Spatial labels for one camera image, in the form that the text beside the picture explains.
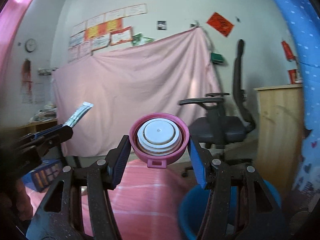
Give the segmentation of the person's left hand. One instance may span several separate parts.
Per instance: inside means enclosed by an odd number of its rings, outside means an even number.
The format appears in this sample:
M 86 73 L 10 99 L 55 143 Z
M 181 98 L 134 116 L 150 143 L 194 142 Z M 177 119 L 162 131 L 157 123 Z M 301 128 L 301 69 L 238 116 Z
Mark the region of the person's left hand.
M 21 179 L 15 182 L 13 202 L 18 211 L 18 217 L 21 221 L 31 220 L 33 217 L 33 206 L 28 196 L 25 185 Z

